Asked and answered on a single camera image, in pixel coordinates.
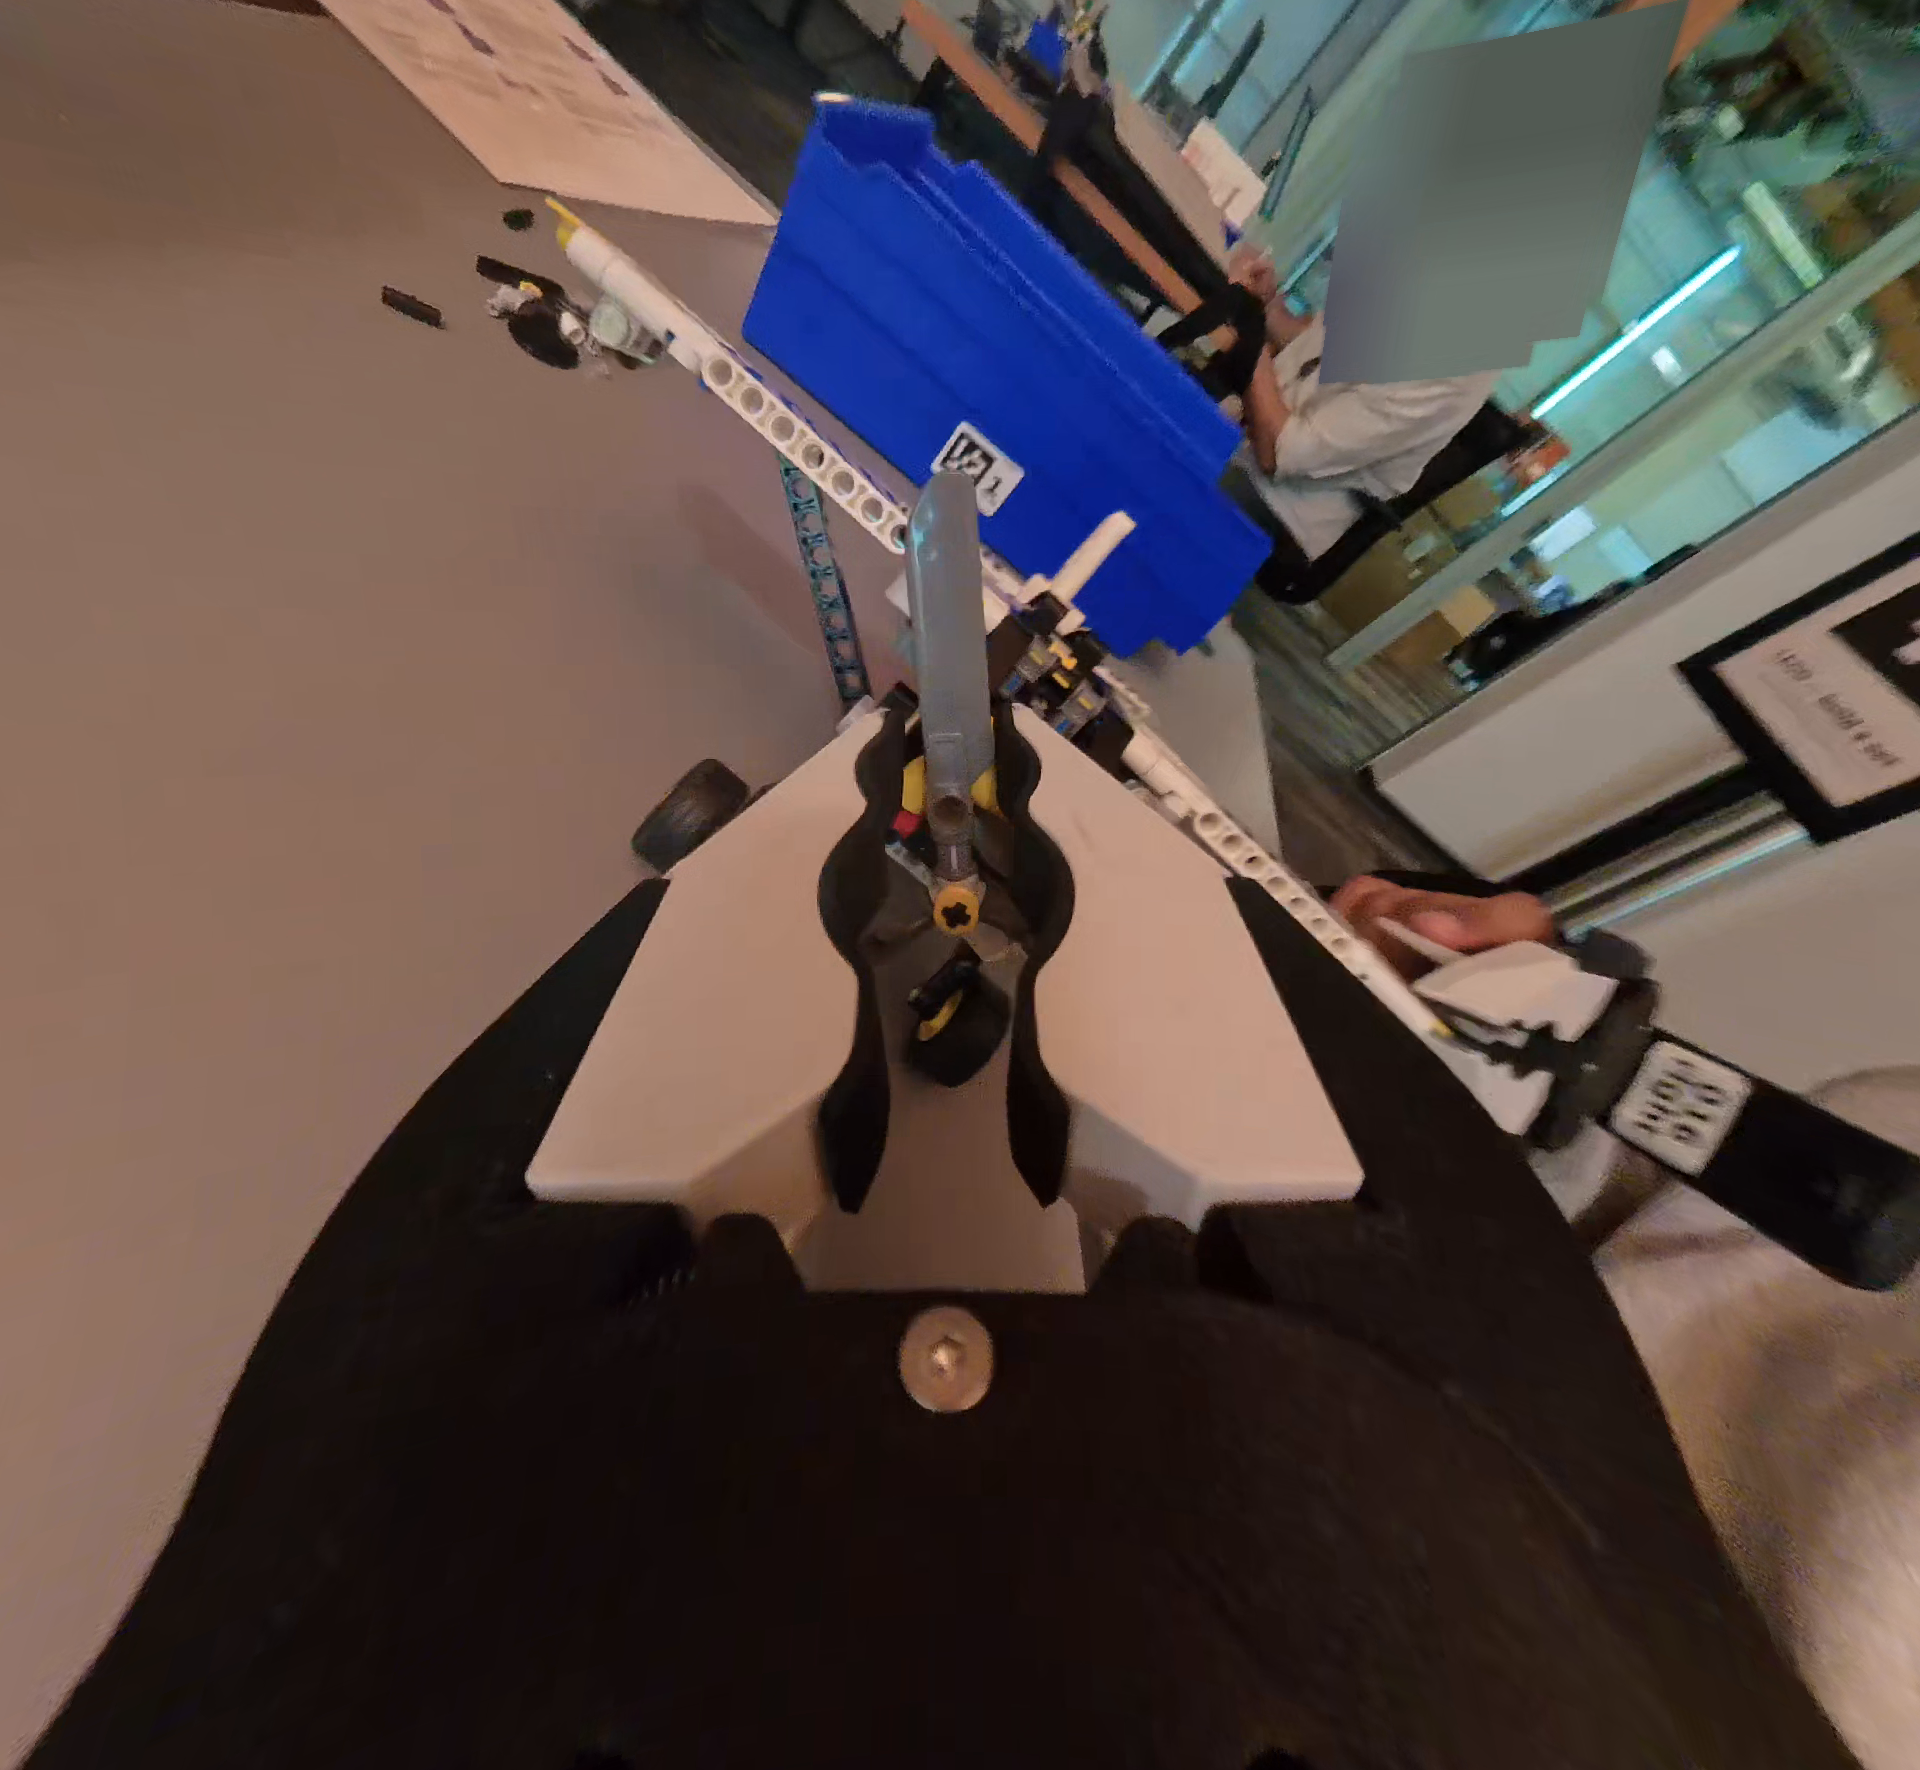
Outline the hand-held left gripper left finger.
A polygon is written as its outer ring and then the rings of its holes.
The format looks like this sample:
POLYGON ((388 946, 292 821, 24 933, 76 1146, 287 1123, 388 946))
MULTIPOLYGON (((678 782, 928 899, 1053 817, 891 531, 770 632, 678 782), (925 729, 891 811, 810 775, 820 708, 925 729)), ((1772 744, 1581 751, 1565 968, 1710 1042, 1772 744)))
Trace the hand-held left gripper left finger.
POLYGON ((649 916, 523 1172, 553 1205, 865 1205, 889 1055, 863 939, 889 895, 907 713, 868 713, 646 883, 649 916))

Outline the framed white sign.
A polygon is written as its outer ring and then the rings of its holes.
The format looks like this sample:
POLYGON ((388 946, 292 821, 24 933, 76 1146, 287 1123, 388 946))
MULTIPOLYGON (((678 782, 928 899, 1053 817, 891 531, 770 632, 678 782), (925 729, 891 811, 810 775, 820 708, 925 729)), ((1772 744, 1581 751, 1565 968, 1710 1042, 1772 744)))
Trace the framed white sign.
POLYGON ((1675 666, 1812 846, 1917 813, 1917 535, 1675 666))

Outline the blue plastic bin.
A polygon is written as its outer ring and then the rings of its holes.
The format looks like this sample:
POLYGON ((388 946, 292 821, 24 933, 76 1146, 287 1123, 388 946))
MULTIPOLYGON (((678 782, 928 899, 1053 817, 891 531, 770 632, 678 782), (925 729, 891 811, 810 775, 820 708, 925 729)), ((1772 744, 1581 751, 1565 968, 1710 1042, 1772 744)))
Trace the blue plastic bin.
POLYGON ((1022 574, 1128 514, 1079 596, 1116 656, 1194 653, 1270 551, 1230 416, 920 110, 813 107, 744 341, 915 486, 967 474, 1022 574))

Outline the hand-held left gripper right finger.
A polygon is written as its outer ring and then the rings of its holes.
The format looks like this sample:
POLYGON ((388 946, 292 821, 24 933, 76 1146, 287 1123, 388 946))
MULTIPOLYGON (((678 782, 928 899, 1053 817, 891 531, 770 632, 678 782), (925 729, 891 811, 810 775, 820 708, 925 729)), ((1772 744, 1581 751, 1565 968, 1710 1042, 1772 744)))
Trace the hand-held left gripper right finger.
POLYGON ((1348 1201, 1364 1165, 1236 895, 1273 906, 1036 715, 999 715, 1026 962, 1007 1121, 1086 1226, 1348 1201))

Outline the wooden side desk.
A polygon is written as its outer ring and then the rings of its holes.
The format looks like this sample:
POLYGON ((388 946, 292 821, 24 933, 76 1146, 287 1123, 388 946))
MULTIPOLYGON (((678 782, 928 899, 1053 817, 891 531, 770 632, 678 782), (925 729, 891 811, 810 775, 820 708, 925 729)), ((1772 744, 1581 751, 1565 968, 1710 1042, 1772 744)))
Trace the wooden side desk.
POLYGON ((1230 284, 1224 225, 1178 209, 1128 149, 1112 112, 1096 119, 1089 99, 1069 96, 1079 112, 1059 119, 1059 93, 1029 96, 1009 61, 990 61, 925 0, 904 0, 901 22, 932 58, 922 96, 960 87, 1037 168, 1029 175, 1046 175, 1168 308, 1197 310, 1230 284))

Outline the printed paper sheet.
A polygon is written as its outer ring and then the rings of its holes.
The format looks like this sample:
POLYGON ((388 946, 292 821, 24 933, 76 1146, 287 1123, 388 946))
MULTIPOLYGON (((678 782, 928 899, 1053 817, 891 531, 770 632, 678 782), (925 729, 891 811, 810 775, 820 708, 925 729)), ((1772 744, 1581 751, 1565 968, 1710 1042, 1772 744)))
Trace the printed paper sheet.
POLYGON ((559 0, 320 0, 506 188, 664 218, 774 228, 559 0))

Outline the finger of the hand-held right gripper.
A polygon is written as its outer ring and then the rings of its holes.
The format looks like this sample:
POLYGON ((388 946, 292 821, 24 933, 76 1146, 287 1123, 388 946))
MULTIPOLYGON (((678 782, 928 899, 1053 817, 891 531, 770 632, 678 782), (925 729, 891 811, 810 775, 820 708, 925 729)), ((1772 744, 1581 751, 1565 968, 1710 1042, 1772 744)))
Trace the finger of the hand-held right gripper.
POLYGON ((1581 1061, 1558 1057, 1548 1065, 1522 1065, 1471 1053, 1471 1094, 1507 1134, 1535 1150, 1568 1150, 1581 1133, 1581 1061))
POLYGON ((1469 952, 1414 981, 1418 1001, 1471 1048, 1525 1048, 1535 1034, 1576 1042, 1619 989, 1619 976, 1539 939, 1469 952))

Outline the cluster of small lego pieces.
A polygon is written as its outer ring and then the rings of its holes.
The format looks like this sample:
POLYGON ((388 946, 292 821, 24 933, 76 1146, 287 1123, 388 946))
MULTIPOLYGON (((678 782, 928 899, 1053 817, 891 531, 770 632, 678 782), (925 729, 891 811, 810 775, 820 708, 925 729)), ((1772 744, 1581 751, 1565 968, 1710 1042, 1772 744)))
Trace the cluster of small lego pieces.
POLYGON ((527 251, 473 257, 473 282, 486 290, 484 314, 514 349, 554 370, 644 370, 678 361, 700 341, 685 303, 649 275, 566 198, 543 195, 503 218, 513 236, 553 229, 553 251, 532 265, 527 251))

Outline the person's right hand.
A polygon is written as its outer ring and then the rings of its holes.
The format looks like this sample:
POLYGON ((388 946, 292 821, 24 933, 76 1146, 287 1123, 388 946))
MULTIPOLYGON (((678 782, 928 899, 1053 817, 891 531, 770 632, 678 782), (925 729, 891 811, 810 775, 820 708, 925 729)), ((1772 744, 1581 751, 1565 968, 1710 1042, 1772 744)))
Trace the person's right hand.
POLYGON ((1431 952, 1471 956, 1514 942, 1558 942, 1550 907, 1529 895, 1458 892, 1437 877, 1354 877, 1328 907, 1405 981, 1437 965, 1431 952))

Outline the yellow white lego airplane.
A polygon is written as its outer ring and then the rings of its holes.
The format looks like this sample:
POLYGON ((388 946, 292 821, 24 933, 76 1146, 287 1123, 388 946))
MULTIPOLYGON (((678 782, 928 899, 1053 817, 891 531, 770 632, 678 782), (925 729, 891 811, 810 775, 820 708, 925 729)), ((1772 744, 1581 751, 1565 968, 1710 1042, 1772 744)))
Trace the yellow white lego airplane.
POLYGON ((1069 698, 1046 703, 1043 722, 1060 735, 1096 728, 1108 735, 1098 761, 1124 785, 1139 788, 1178 830, 1233 877, 1256 883, 1332 952, 1348 974, 1372 989, 1418 1037, 1450 1057, 1467 1055, 1453 1032, 1384 955, 1364 942, 1325 899, 1262 850, 1206 790, 1198 775, 1152 734, 1148 703, 1119 678, 1108 653, 1093 649, 1079 596, 1134 535, 1134 518, 1105 518, 1055 574, 1026 584, 978 537, 978 518, 963 514, 963 476, 940 476, 915 505, 882 491, 796 406, 783 400, 741 350, 724 341, 678 295, 618 251, 600 229, 582 221, 559 198, 559 245, 569 265, 596 288, 593 308, 553 298, 569 350, 635 366, 674 361, 700 376, 701 389, 760 433, 779 458, 803 565, 816 599, 828 662, 851 713, 863 713, 865 666, 855 646, 851 607, 826 535, 826 505, 848 514, 907 563, 907 611, 915 656, 928 656, 920 678, 935 701, 935 755, 925 764, 932 800, 973 788, 976 820, 994 804, 994 771, 986 752, 960 752, 960 734, 986 744, 991 701, 1029 701, 1043 678, 1069 676, 1069 698))

